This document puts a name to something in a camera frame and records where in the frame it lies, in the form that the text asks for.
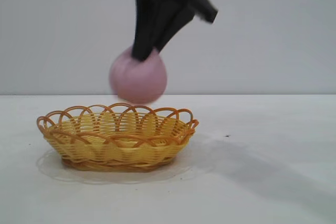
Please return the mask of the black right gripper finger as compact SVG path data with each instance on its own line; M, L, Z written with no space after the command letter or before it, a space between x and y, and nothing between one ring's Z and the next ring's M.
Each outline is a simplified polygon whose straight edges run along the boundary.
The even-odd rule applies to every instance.
M155 0L154 48L161 51L194 16L189 1Z
M165 7L166 0L135 0L136 26L132 57L145 61L153 49L161 51L165 47Z

